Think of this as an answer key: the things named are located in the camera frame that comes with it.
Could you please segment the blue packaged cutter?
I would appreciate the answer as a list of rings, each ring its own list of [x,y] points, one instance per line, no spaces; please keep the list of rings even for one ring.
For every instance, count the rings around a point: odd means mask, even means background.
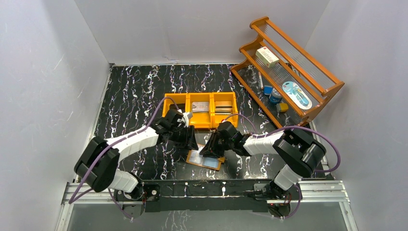
[[[283,83],[282,89],[300,109],[308,110],[312,108],[312,101],[297,83],[286,81]]]

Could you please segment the orange card holder wallet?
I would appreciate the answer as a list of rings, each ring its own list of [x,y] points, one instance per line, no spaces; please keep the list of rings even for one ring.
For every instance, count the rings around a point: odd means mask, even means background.
[[[199,154],[199,152],[204,148],[204,145],[198,144],[198,148],[198,150],[189,151],[186,163],[219,171],[221,169],[221,165],[225,162],[225,158],[221,157],[215,159],[211,157],[204,157],[203,155]]]

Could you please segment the silver card stack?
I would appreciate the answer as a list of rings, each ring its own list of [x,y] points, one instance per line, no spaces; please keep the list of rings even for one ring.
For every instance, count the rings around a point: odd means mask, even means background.
[[[191,111],[193,113],[208,113],[209,109],[209,102],[192,102],[191,104]]]

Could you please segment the orange card stack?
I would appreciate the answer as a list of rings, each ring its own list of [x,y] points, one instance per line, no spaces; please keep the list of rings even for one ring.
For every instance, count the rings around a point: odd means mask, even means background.
[[[230,115],[232,111],[232,101],[215,101],[215,114]]]

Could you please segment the orange three-compartment bin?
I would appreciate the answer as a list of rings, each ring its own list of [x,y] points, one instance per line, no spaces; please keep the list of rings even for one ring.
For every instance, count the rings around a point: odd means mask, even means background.
[[[192,113],[189,124],[195,128],[217,128],[227,120],[238,127],[236,94],[230,92],[166,93],[162,115],[169,109],[179,108],[183,113]]]

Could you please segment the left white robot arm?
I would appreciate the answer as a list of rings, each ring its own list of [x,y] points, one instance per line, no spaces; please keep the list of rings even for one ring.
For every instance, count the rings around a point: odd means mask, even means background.
[[[114,189],[138,196],[142,194],[143,182],[136,175],[119,170],[118,164],[131,154],[167,141],[181,149],[197,150],[194,126],[189,124],[192,117],[191,112],[170,109],[164,117],[134,132],[107,140],[95,136],[75,164],[74,172],[97,193]]]

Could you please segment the orange wooden shelf rack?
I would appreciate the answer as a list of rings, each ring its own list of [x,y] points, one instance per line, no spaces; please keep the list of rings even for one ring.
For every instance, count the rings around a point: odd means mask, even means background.
[[[274,87],[282,95],[283,102],[288,104],[289,125],[304,126],[312,122],[344,86],[344,82],[306,52],[267,16],[252,21],[250,28],[257,33],[257,36],[253,41],[239,48],[245,60],[233,66],[231,73],[276,127],[281,128],[287,124],[283,121],[283,113],[277,112],[262,92],[255,89],[258,83],[258,72],[262,74],[264,85]],[[255,55],[256,50],[264,46],[280,59],[271,68],[267,68]],[[286,81],[299,85],[312,101],[311,109],[302,110],[289,98],[282,89]]]

